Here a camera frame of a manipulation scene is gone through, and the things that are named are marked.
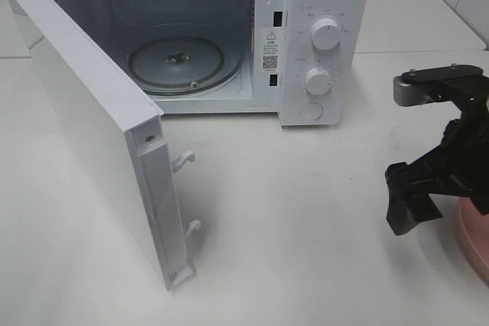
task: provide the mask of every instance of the microwave oven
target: microwave oven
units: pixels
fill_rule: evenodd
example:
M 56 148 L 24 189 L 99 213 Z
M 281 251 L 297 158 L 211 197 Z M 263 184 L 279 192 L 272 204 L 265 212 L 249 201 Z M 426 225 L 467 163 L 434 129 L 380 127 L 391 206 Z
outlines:
M 365 0 L 9 0 L 67 137 L 167 289 L 193 274 L 166 114 L 338 122 Z

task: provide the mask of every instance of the power level knob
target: power level knob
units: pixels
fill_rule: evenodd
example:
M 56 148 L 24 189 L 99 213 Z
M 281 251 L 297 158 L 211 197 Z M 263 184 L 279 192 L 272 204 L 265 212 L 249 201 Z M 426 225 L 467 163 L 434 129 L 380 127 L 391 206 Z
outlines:
M 330 17 L 324 17 L 314 22 L 311 27 L 311 40 L 320 50 L 330 50 L 335 47 L 342 35 L 338 22 Z
M 331 88 L 333 79 L 324 68 L 312 68 L 307 71 L 304 82 L 306 91 L 311 95 L 324 95 Z

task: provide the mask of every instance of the open microwave door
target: open microwave door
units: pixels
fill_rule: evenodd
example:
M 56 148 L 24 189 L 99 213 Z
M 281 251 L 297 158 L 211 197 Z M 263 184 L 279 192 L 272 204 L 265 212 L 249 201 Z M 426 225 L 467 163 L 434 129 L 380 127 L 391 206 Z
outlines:
M 50 102 L 167 289 L 193 274 L 162 111 L 53 0 L 9 0 Z

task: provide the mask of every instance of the warning label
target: warning label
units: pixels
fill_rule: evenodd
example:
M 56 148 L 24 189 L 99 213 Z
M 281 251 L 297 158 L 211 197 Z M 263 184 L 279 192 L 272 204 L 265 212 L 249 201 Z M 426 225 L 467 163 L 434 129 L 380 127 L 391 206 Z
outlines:
M 264 72 L 276 72 L 280 67 L 283 31 L 281 27 L 262 28 L 261 30 L 261 68 Z

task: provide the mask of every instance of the pink container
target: pink container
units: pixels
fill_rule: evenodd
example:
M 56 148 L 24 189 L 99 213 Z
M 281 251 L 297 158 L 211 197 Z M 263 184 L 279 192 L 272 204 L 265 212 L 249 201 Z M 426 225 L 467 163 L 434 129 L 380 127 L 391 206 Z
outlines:
M 480 215 L 469 198 L 460 198 L 457 232 L 465 256 L 489 282 L 489 215 Z

